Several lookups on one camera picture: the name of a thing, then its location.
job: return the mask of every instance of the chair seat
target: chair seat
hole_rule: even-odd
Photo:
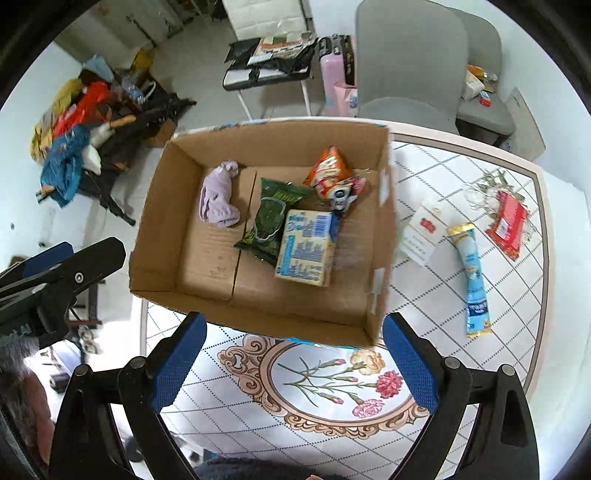
[[[402,122],[458,134],[455,118],[448,118],[445,113],[435,107],[410,98],[376,98],[361,106],[358,117]]]
[[[507,106],[496,93],[489,93],[491,106],[486,107],[476,95],[472,100],[460,100],[457,117],[472,125],[477,125],[492,132],[508,137],[515,131],[515,124]]]

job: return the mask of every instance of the green snack bag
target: green snack bag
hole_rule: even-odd
[[[273,267],[277,265],[285,216],[297,202],[313,193],[311,187],[261,179],[261,206],[254,226],[234,246],[269,262]]]

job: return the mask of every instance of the purple cloth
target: purple cloth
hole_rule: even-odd
[[[199,218],[202,221],[214,223],[220,228],[240,221],[240,211],[230,205],[232,179],[236,175],[238,163],[228,160],[205,177],[199,196]]]

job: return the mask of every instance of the red logo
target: red logo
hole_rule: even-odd
[[[435,225],[431,220],[427,220],[426,218],[421,218],[421,226],[427,230],[429,233],[433,233],[435,231]]]

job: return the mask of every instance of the screw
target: screw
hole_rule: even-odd
[[[453,356],[448,356],[445,359],[445,364],[446,364],[447,367],[453,368],[454,370],[456,368],[460,368],[460,361],[457,358],[453,357]]]
[[[144,356],[135,356],[129,361],[131,368],[142,368],[146,363]]]
[[[503,365],[501,367],[502,372],[507,375],[508,377],[510,377],[511,375],[515,375],[515,368],[513,368],[510,365]]]
[[[86,364],[78,365],[74,369],[74,375],[77,376],[77,377],[83,377],[87,373],[88,373],[88,365],[86,365]]]

